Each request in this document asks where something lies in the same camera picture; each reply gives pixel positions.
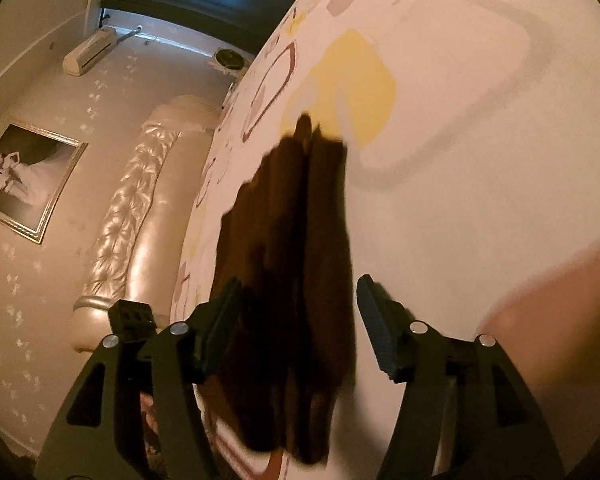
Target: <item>wedding photo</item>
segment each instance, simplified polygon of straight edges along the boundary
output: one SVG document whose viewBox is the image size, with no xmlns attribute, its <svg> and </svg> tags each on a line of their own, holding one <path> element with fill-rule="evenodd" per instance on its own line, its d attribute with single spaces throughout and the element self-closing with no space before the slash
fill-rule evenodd
<svg viewBox="0 0 600 480">
<path fill-rule="evenodd" d="M 10 123 L 0 136 L 0 222 L 41 243 L 59 194 L 85 143 Z"/>
</svg>

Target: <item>metal screw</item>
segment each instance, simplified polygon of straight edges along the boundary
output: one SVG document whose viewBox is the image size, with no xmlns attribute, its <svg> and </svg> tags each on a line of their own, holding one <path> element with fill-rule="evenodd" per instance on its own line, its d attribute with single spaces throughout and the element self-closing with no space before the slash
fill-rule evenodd
<svg viewBox="0 0 600 480">
<path fill-rule="evenodd" d="M 482 346 L 494 346 L 496 344 L 496 338 L 494 338 L 494 336 L 492 335 L 487 335 L 487 334 L 482 334 L 479 338 L 478 341 L 480 341 L 480 344 Z"/>
<path fill-rule="evenodd" d="M 426 325 L 426 323 L 414 321 L 409 325 L 409 330 L 411 330 L 414 334 L 424 334 L 427 333 L 429 327 Z"/>
<path fill-rule="evenodd" d="M 102 346 L 104 346 L 104 348 L 113 348 L 119 342 L 120 342 L 120 339 L 118 338 L 117 335 L 109 334 L 108 336 L 106 336 L 106 338 L 104 338 L 102 340 Z"/>
<path fill-rule="evenodd" d="M 179 322 L 179 323 L 174 323 L 171 325 L 171 327 L 169 328 L 169 332 L 171 332 L 173 335 L 182 335 L 182 334 L 186 334 L 189 331 L 189 325 L 187 325 L 184 322 Z"/>
</svg>

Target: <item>patterned bed sheet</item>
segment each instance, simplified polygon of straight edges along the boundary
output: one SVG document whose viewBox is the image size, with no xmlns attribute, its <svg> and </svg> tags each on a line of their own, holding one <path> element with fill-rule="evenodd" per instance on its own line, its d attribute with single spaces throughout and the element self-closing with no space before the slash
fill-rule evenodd
<svg viewBox="0 0 600 480">
<path fill-rule="evenodd" d="M 297 0 L 216 129 L 172 322 L 208 300 L 221 217 L 302 112 L 348 147 L 354 279 L 371 274 L 445 335 L 473 338 L 502 298 L 600 240 L 596 0 Z M 278 467 L 220 423 L 238 474 L 375 476 L 404 387 L 358 314 L 356 332 L 328 464 Z"/>
</svg>

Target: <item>folded brown garment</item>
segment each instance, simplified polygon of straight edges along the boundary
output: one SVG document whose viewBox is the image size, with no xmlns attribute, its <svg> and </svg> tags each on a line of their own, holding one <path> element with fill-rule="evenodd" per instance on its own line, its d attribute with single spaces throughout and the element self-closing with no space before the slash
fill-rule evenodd
<svg viewBox="0 0 600 480">
<path fill-rule="evenodd" d="M 346 149 L 303 115 L 222 217 L 211 297 L 232 277 L 247 310 L 218 373 L 198 391 L 255 451 L 326 459 L 354 332 L 344 221 Z"/>
</svg>

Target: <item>beige leather headboard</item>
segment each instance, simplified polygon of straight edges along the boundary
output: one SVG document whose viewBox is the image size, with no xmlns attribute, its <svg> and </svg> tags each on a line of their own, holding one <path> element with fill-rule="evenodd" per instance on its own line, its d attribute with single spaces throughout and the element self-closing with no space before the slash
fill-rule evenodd
<svg viewBox="0 0 600 480">
<path fill-rule="evenodd" d="M 111 332 L 107 309 L 118 299 L 148 303 L 158 328 L 168 325 L 180 251 L 219 116 L 218 108 L 181 96 L 142 125 L 74 304 L 75 351 L 93 351 Z"/>
</svg>

